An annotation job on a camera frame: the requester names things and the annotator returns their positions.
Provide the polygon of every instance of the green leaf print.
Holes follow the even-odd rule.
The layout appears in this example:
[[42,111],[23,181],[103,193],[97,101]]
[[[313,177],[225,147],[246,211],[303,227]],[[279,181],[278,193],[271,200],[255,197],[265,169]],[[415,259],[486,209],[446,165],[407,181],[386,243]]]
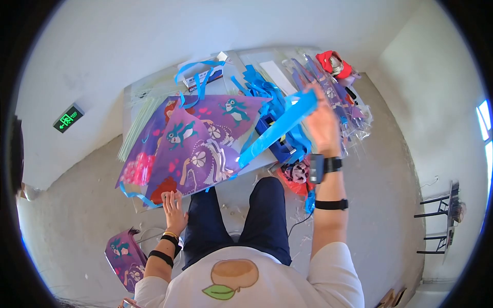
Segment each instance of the green leaf print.
[[235,295],[235,290],[220,284],[213,284],[212,286],[202,290],[202,292],[204,292],[205,294],[209,295],[212,298],[222,301],[229,300],[230,298],[233,297],[233,295]]

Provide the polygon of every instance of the navy pants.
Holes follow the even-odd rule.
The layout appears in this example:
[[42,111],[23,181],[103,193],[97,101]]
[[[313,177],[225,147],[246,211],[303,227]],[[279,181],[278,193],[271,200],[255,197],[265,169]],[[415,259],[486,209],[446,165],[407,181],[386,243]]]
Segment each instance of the navy pants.
[[183,270],[208,254],[229,246],[247,246],[266,252],[289,266],[284,188],[275,177],[262,178],[250,195],[245,227],[234,243],[222,222],[214,187],[192,195],[185,232]]

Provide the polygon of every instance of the black cable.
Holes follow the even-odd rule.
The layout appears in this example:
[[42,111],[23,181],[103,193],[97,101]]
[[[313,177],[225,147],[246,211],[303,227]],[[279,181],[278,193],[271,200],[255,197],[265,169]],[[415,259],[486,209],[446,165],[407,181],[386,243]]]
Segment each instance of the black cable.
[[291,231],[293,231],[294,226],[299,225],[299,224],[301,224],[302,222],[307,221],[307,220],[308,220],[308,218],[310,218],[310,217],[312,216],[312,214],[313,214],[313,213],[310,213],[310,215],[308,215],[308,217],[307,217],[307,218],[305,218],[305,220],[302,220],[302,221],[300,221],[300,222],[295,223],[295,224],[291,227],[291,230],[289,230],[289,233],[287,234],[287,237],[289,237],[289,236],[291,235]]

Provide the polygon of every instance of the gold bracelet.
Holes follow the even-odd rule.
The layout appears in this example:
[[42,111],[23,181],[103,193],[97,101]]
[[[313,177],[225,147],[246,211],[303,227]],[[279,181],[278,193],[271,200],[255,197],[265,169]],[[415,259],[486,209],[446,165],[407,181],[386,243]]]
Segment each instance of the gold bracelet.
[[171,231],[166,231],[165,233],[163,233],[163,235],[166,235],[166,234],[169,234],[169,235],[171,235],[172,237],[174,237],[176,240],[178,240],[178,235],[174,234],[173,232],[171,232]]

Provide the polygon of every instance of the exit sign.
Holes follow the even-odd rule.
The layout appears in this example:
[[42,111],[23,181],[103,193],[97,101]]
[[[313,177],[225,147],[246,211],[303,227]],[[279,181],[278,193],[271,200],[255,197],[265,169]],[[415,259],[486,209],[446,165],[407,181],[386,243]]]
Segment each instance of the exit sign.
[[84,112],[76,105],[72,104],[53,124],[59,132],[64,133],[78,119],[84,115]]

